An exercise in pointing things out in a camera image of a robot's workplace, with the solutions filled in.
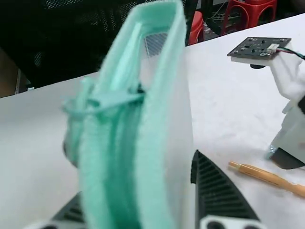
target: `red stool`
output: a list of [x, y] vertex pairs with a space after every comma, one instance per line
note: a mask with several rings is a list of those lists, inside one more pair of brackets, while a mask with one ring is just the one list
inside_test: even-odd
[[232, 8], [239, 7], [242, 9], [241, 20], [245, 22], [245, 25], [243, 28], [238, 28], [237, 26], [234, 27], [236, 27], [238, 30], [243, 30], [257, 26], [260, 16], [268, 8], [272, 9], [272, 21], [274, 21], [276, 5], [277, 0], [245, 0], [244, 2], [239, 0], [229, 0], [227, 9], [225, 11], [224, 24], [221, 35], [223, 36], [225, 34], [228, 17]]
[[198, 42], [203, 42], [203, 17], [199, 11], [195, 11], [189, 37], [189, 45]]

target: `white tabletop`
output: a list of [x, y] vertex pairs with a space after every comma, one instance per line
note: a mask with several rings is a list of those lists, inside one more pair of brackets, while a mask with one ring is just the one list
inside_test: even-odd
[[[304, 21], [305, 14], [186, 49], [195, 147], [223, 169], [269, 229], [303, 228], [305, 200], [237, 175], [227, 163], [259, 166], [303, 184], [305, 171], [281, 170], [263, 159], [287, 100], [268, 68], [254, 70], [226, 54], [247, 36], [291, 37], [305, 53], [305, 33], [296, 29]], [[0, 228], [49, 219], [76, 194], [76, 169], [62, 153], [66, 116], [60, 105], [78, 82], [0, 99]]]

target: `chair backrest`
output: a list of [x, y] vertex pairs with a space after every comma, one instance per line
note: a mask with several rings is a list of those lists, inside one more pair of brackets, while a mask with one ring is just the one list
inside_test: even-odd
[[[149, 1], [4, 0], [0, 47], [35, 87], [90, 74], [98, 71], [131, 8]], [[198, 0], [181, 1], [188, 41]]]

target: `black circuit board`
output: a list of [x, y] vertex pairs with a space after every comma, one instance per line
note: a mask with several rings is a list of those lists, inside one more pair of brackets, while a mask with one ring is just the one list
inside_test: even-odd
[[268, 47], [271, 44], [279, 44], [279, 47], [285, 47], [290, 41], [291, 38], [248, 37], [230, 51], [228, 56], [272, 60], [277, 53], [268, 53]]

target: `orange pen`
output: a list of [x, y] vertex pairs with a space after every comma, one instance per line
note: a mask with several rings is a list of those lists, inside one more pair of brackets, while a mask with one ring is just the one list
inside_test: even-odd
[[295, 185], [289, 183], [287, 180], [279, 177], [276, 174], [270, 173], [268, 171], [262, 170], [260, 168], [247, 165], [247, 164], [238, 164], [236, 162], [230, 161], [229, 165], [237, 169], [237, 171], [247, 174], [249, 176], [255, 177], [257, 179], [263, 180], [269, 184], [274, 186], [283, 188], [287, 191], [293, 192], [296, 195], [301, 197], [305, 197], [305, 186], [302, 185]]

